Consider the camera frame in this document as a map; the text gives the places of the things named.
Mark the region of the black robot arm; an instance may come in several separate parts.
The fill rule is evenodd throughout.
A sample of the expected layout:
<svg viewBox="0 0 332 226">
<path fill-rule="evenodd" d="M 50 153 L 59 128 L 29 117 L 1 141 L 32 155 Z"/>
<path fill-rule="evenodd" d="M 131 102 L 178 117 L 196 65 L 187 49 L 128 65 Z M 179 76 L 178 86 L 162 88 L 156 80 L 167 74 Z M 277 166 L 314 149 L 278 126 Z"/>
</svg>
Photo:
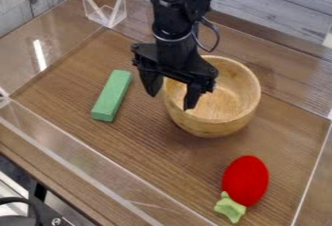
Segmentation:
<svg viewBox="0 0 332 226">
<path fill-rule="evenodd" d="M 204 15 L 211 0 L 150 0 L 151 32 L 155 42 L 133 44 L 136 66 L 144 91 L 154 96 L 166 78 L 186 84 L 183 109 L 191 110 L 203 93 L 214 90 L 218 70 L 199 55 L 198 25 L 211 26 Z"/>
</svg>

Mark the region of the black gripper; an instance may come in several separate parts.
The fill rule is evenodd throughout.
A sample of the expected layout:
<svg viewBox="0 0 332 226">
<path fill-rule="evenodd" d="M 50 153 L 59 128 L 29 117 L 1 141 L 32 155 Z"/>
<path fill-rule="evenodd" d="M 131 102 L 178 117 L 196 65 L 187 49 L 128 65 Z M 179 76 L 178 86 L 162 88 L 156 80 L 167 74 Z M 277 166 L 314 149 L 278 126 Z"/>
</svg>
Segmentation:
<svg viewBox="0 0 332 226">
<path fill-rule="evenodd" d="M 163 77 L 183 82 L 187 84 L 183 110 L 191 110 L 200 93 L 212 91 L 218 75 L 198 54 L 194 37 L 187 35 L 175 41 L 156 39 L 152 44 L 132 44 L 131 51 L 146 93 L 151 97 L 158 94 Z"/>
</svg>

